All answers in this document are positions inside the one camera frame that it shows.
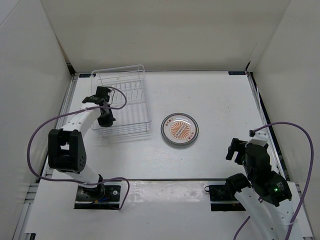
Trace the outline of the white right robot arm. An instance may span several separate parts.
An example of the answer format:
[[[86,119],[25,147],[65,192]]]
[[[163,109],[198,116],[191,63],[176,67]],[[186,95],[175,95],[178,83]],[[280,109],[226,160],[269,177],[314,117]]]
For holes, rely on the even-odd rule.
[[[292,219],[291,189],[285,178],[272,170],[267,148],[266,140],[232,139],[226,160],[235,158],[245,173],[228,177],[224,193],[240,202],[264,240],[302,240],[301,229]]]

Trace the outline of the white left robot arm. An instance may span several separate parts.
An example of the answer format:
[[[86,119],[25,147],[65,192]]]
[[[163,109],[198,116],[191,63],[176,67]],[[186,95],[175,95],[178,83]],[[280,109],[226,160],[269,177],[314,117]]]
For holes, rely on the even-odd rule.
[[[111,92],[108,87],[97,87],[94,95],[82,101],[84,111],[76,113],[61,129],[52,129],[48,134],[49,167],[77,181],[83,192],[93,200],[103,198],[105,187],[103,177],[87,166],[83,137],[94,121],[101,127],[113,125],[116,119],[109,109]]]

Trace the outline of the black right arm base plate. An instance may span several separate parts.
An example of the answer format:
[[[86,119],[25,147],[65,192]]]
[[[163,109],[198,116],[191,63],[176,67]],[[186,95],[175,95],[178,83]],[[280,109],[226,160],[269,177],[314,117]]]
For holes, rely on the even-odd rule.
[[[245,208],[234,197],[226,192],[224,185],[207,185],[204,191],[209,194],[212,212],[243,212]]]

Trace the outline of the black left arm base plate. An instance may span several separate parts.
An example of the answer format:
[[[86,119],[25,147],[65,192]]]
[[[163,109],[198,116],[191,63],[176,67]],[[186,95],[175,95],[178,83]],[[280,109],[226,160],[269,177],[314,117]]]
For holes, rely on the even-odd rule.
[[[74,200],[76,210],[118,210],[120,208],[121,182],[107,182],[99,197],[91,197],[78,186]]]

